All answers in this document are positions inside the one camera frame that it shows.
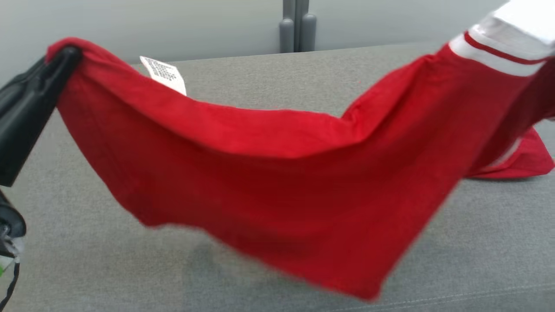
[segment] robotic arm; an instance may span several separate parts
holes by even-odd
[[[0,89],[0,185],[11,187],[50,118],[58,97],[81,60],[81,51],[65,47],[51,62],[40,59]],[[0,302],[4,309],[19,275],[23,216],[0,190],[0,256],[12,258],[14,278]]]

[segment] white label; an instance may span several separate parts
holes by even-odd
[[[140,57],[140,61],[147,68],[152,79],[183,95],[187,95],[185,82],[177,67],[144,56]]]

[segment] white stripe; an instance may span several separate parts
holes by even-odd
[[[520,143],[522,142],[522,138],[518,138],[514,143],[513,146],[511,146],[511,148],[509,148],[508,151],[506,151],[503,156],[499,157],[499,159],[497,159],[496,161],[494,161],[493,163],[491,163],[490,165],[486,166],[487,168],[490,167],[497,167],[501,164],[503,164],[504,162],[506,162],[511,156],[513,156],[513,154],[517,151],[518,147],[520,146]]]
[[[525,51],[518,51],[514,48],[509,47],[506,44],[503,44],[497,40],[493,40],[482,35],[479,32],[479,28],[480,28],[480,25],[474,25],[472,28],[468,30],[468,34],[470,35],[470,37],[472,37],[472,39],[476,40],[478,43],[483,44],[484,46],[488,46],[488,47],[494,48],[495,50],[501,51],[503,53],[507,53],[514,57],[527,59],[529,61],[534,61],[536,59],[542,59],[549,56],[549,54],[545,52],[529,53]]]
[[[464,35],[460,34],[449,42],[449,47],[458,56],[478,61],[487,67],[505,74],[527,77],[535,74],[545,62],[526,65],[496,56],[484,50],[477,49],[466,42]]]

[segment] gray fabric surface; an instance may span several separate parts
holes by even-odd
[[[176,65],[196,99],[339,115],[385,73],[436,48]],[[537,129],[555,154],[555,123]],[[553,189],[555,173],[463,181],[369,305],[283,276],[201,231],[143,228],[111,197],[56,113],[14,188],[4,189],[29,227],[6,311],[553,311]]]

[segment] black cable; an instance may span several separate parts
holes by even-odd
[[[13,266],[13,280],[8,287],[6,292],[6,297],[0,302],[0,312],[4,310],[9,299],[12,297],[13,290],[16,288],[17,279],[19,278],[19,263],[15,263]]]

